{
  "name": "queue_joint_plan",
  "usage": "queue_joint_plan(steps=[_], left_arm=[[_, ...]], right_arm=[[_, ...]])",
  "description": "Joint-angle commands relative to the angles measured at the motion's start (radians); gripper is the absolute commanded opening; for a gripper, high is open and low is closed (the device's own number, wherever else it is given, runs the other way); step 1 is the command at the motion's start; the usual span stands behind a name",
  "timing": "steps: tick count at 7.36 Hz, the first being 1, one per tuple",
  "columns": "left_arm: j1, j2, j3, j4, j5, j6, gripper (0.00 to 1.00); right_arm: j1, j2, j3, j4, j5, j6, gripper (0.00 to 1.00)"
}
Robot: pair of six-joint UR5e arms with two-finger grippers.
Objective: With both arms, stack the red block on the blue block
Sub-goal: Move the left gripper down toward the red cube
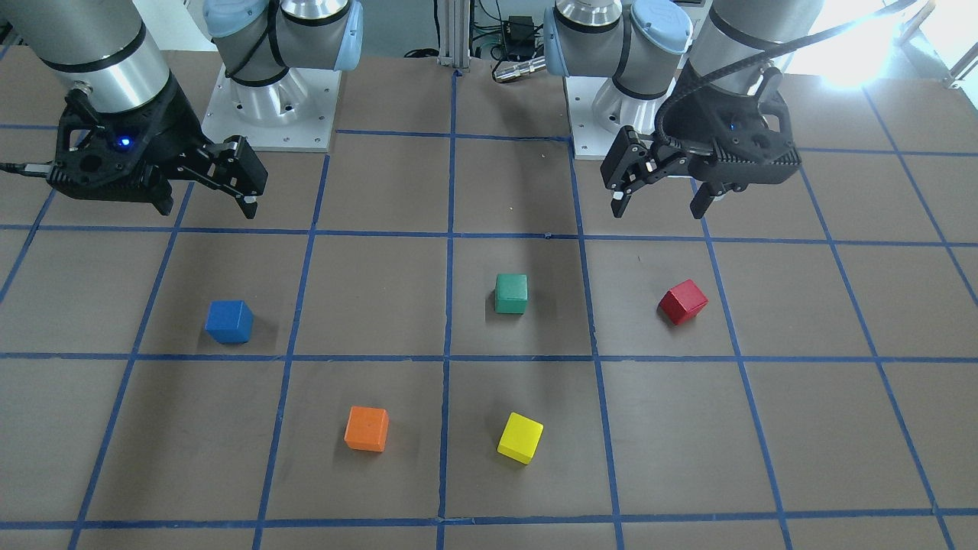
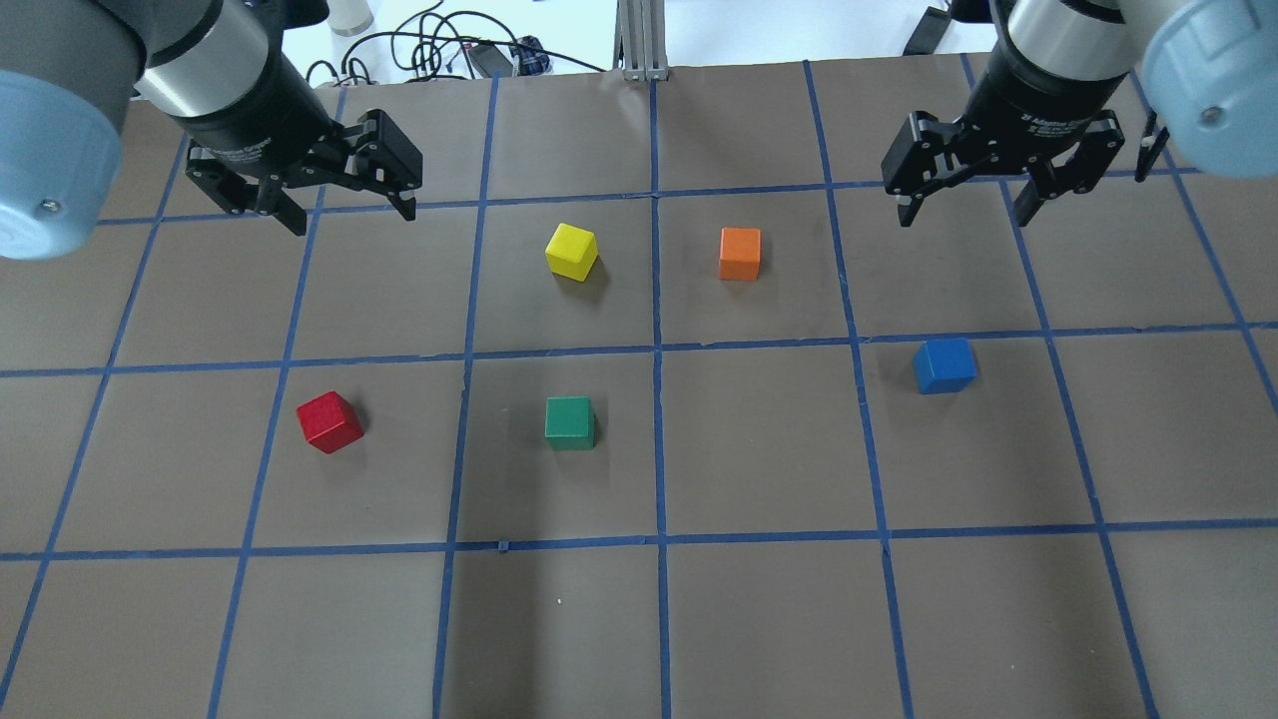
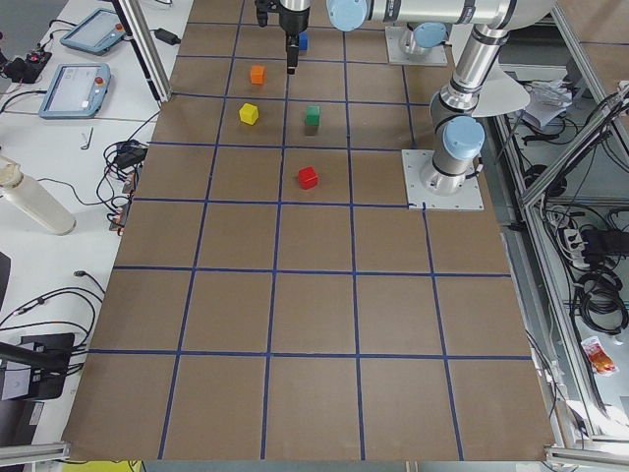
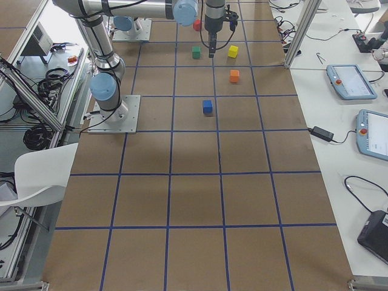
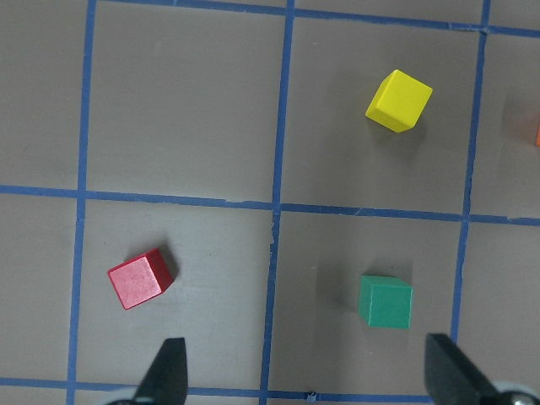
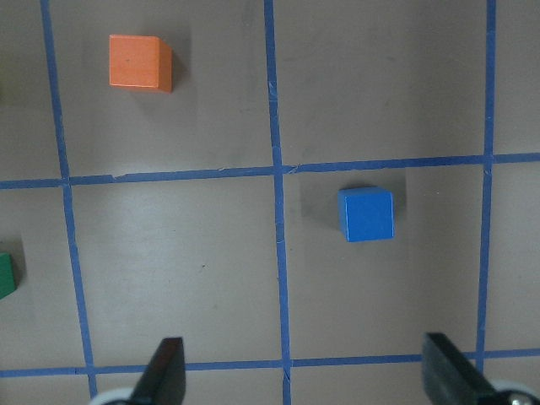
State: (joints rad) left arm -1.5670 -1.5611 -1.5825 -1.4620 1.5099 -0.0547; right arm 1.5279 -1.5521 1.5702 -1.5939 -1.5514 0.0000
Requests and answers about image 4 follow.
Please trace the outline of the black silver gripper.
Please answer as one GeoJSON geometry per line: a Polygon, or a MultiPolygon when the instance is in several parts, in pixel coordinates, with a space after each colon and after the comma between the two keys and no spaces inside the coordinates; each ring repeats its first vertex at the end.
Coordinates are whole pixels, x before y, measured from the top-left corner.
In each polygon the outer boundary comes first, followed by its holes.
{"type": "Polygon", "coordinates": [[[216,53],[216,35],[221,31],[225,16],[225,0],[205,1],[205,29],[209,36],[209,58],[216,53]]]}

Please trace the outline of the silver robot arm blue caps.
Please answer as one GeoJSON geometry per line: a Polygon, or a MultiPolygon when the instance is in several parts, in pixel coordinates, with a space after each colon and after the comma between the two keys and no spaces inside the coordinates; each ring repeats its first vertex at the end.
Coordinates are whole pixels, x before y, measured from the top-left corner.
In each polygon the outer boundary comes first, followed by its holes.
{"type": "Polygon", "coordinates": [[[235,31],[238,15],[225,1],[54,1],[54,5],[74,18],[84,41],[93,52],[98,74],[90,83],[92,96],[99,105],[102,120],[113,124],[123,121],[129,112],[121,96],[121,81],[125,73],[122,58],[115,53],[104,26],[105,16],[131,18],[161,18],[189,26],[197,17],[204,21],[209,40],[209,58],[219,49],[217,34],[224,23],[235,31]]]}

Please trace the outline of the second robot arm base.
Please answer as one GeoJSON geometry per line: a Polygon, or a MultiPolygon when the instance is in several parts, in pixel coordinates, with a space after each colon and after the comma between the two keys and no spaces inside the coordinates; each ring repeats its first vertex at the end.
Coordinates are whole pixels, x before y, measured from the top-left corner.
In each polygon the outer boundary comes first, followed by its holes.
{"type": "Polygon", "coordinates": [[[142,31],[142,26],[139,23],[139,18],[132,18],[129,16],[115,16],[113,24],[117,30],[126,33],[139,34],[142,31]]]}

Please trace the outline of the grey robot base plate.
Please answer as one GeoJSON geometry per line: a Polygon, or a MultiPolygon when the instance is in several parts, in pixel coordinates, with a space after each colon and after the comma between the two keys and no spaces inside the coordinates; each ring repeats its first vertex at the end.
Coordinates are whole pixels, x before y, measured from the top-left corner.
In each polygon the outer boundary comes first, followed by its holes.
{"type": "Polygon", "coordinates": [[[102,111],[102,114],[92,115],[87,132],[93,134],[136,133],[141,96],[123,95],[121,99],[121,106],[108,120],[104,119],[110,116],[108,112],[102,111]]]}

